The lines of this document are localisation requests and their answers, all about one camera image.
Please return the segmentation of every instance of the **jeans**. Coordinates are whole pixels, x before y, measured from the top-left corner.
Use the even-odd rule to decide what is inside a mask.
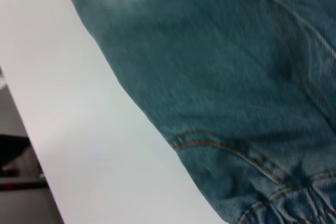
[[[229,223],[336,223],[336,0],[72,0]]]

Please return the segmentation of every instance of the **white table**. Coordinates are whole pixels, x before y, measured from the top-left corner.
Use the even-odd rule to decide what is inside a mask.
[[[223,223],[70,0],[0,0],[0,65],[66,224]]]

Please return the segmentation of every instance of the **blue denim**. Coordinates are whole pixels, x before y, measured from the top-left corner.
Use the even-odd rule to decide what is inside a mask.
[[[336,223],[336,0],[72,0],[229,223]]]

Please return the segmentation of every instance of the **denim fabric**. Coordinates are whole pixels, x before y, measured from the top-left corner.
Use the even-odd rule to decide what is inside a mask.
[[[336,223],[336,0],[72,0],[229,223]]]

